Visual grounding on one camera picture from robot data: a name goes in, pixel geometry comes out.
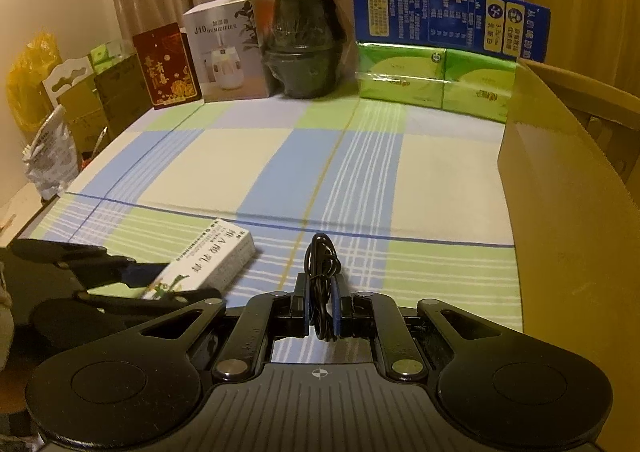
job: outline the green package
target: green package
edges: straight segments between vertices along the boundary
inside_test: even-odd
[[[358,43],[360,96],[442,108],[443,48]]]
[[[505,123],[516,63],[447,50],[442,108]]]

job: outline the black cable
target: black cable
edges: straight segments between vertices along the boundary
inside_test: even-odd
[[[305,273],[310,282],[311,324],[321,340],[335,340],[334,319],[327,311],[331,296],[331,278],[340,273],[340,260],[326,234],[317,233],[305,253]]]

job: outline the black plastic container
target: black plastic container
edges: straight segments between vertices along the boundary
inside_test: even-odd
[[[314,98],[331,92],[336,84],[342,55],[342,43],[301,53],[265,53],[265,62],[273,76],[284,84],[284,93],[292,98]]]
[[[344,42],[334,0],[276,0],[268,50],[300,53]]]

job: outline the checkered tablecloth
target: checkered tablecloth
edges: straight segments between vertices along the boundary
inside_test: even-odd
[[[353,291],[433,297],[521,330],[513,240],[497,172],[503,125],[360,99],[192,103],[152,110],[113,141],[26,236],[171,260],[215,217],[257,255],[230,306],[291,290],[316,231]],[[138,295],[108,286],[101,293]],[[273,359],[368,355],[366,342],[277,342]]]

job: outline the logo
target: logo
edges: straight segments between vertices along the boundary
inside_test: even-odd
[[[322,380],[326,375],[331,373],[326,369],[322,369],[321,367],[319,367],[318,369],[314,369],[313,371],[311,371],[310,374],[314,375],[318,380]]]
[[[488,12],[489,12],[489,15],[494,19],[500,19],[502,17],[502,7],[495,3],[493,3],[492,5],[489,5]]]
[[[509,18],[511,23],[518,24],[522,22],[522,14],[520,13],[519,10],[515,8],[512,8],[511,10],[509,10],[509,12],[507,13],[507,17]]]

